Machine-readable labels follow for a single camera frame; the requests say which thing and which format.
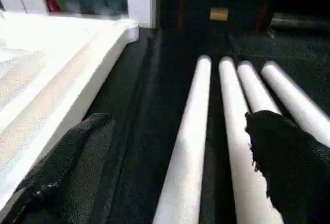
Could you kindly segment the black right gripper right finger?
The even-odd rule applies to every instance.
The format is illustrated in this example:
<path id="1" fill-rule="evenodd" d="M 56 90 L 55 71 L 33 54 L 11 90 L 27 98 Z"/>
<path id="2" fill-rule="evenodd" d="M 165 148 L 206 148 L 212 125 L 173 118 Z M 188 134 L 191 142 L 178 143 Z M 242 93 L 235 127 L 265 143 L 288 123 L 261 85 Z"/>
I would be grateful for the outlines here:
<path id="1" fill-rule="evenodd" d="M 329 147 L 278 113 L 245 118 L 255 171 L 284 223 L 329 223 Z"/>

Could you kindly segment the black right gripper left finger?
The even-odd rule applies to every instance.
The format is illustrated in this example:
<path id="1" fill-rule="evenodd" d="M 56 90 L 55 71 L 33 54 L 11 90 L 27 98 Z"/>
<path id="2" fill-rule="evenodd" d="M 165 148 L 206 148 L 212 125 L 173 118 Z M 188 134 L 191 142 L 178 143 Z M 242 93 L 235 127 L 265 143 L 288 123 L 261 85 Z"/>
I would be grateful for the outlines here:
<path id="1" fill-rule="evenodd" d="M 17 186 L 2 223 L 90 223 L 114 128 L 94 113 L 68 130 Z"/>

